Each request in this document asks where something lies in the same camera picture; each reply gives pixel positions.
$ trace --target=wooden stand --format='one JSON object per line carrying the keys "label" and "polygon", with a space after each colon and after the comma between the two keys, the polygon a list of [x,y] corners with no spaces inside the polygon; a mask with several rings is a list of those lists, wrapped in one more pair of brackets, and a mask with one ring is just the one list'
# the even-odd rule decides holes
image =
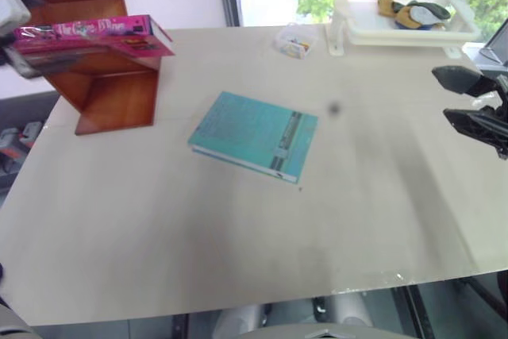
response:
{"label": "wooden stand", "polygon": [[[28,25],[126,15],[123,0],[44,0]],[[84,56],[68,72],[46,79],[80,113],[77,135],[153,124],[160,59],[136,60],[118,52]]]}

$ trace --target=table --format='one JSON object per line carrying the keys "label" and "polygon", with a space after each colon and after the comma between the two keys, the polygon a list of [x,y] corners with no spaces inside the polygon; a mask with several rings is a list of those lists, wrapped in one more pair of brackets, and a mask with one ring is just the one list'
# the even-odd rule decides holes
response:
{"label": "table", "polygon": [[[0,211],[0,293],[30,325],[144,318],[508,268],[508,167],[456,133],[439,48],[304,60],[279,28],[175,30],[154,126],[74,135],[62,99]],[[298,185],[194,153],[221,91],[319,116]],[[341,105],[331,114],[333,102]]]}

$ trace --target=basket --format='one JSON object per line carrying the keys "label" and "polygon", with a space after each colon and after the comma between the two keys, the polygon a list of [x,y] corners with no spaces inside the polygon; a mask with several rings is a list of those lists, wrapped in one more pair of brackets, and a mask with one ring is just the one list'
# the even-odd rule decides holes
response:
{"label": "basket", "polygon": [[[407,4],[412,0],[395,1]],[[358,45],[459,48],[479,36],[480,31],[473,21],[475,15],[463,0],[417,1],[437,3],[446,8],[452,17],[438,30],[398,29],[394,18],[378,14],[377,0],[335,0],[332,24],[328,31],[332,43],[339,37],[336,56],[343,50],[339,35],[344,25],[347,26],[349,40]]]}

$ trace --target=teal book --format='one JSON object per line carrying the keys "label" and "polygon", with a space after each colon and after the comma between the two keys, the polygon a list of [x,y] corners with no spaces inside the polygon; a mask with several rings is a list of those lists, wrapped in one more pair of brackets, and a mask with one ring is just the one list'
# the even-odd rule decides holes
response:
{"label": "teal book", "polygon": [[222,92],[196,128],[196,152],[297,183],[318,117]]}

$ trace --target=book cover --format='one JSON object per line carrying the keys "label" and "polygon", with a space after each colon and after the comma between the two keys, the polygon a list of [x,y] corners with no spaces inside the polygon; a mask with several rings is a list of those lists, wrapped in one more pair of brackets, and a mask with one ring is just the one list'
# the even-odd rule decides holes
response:
{"label": "book cover", "polygon": [[297,183],[318,117],[222,92],[188,143],[196,151]]}
{"label": "book cover", "polygon": [[149,15],[108,17],[14,31],[14,48],[24,56],[42,52],[103,46],[131,57],[173,55],[171,38]]}

